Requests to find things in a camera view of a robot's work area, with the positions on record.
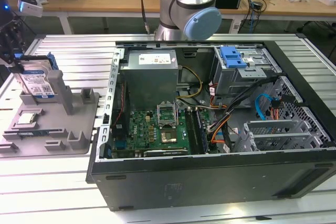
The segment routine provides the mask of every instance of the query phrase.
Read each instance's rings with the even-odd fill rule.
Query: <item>wooden desk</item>
[[[260,19],[268,20],[315,20],[336,21],[336,7],[319,1],[290,3],[287,0],[265,0],[267,9]],[[160,1],[144,0],[147,17],[159,17]],[[242,0],[239,9],[222,9],[223,18],[232,19],[230,33],[248,12],[247,0]],[[59,17],[65,34],[72,34],[68,17],[141,17],[140,0],[49,0],[44,5],[44,16]]]

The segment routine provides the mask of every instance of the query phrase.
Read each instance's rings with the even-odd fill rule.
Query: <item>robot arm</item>
[[[160,0],[156,40],[205,40],[222,22],[216,0]]]

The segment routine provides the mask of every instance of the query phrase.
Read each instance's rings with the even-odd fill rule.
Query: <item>sticker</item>
[[[212,95],[213,97],[215,96],[215,88],[211,87],[209,88],[210,90],[210,95]]]
[[[238,128],[233,128],[232,129],[236,134],[238,134],[239,132],[238,132]]]
[[[251,58],[243,58],[243,61],[244,62],[254,62],[253,59]]]
[[[230,153],[230,152],[231,152],[231,151],[230,151],[230,148],[227,147],[226,144],[223,144],[223,149],[224,149],[224,152],[226,152],[226,153]]]
[[[49,82],[47,82],[46,75],[42,70],[25,70],[22,73],[22,79],[27,86],[30,93],[37,98],[52,98],[54,91]]]
[[[19,132],[19,136],[33,136],[34,134],[32,132]]]
[[[171,64],[170,54],[141,54],[139,65]]]

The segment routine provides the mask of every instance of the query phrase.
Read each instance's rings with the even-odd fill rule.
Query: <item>red wire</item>
[[[115,123],[112,125],[112,128],[117,124],[119,118],[121,117],[123,108],[124,108],[124,84],[122,85],[121,88],[121,109]]]

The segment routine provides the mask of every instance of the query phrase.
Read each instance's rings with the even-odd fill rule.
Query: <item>blue plastic clip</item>
[[[241,59],[235,47],[221,47],[220,53],[227,68],[246,68],[247,64]]]

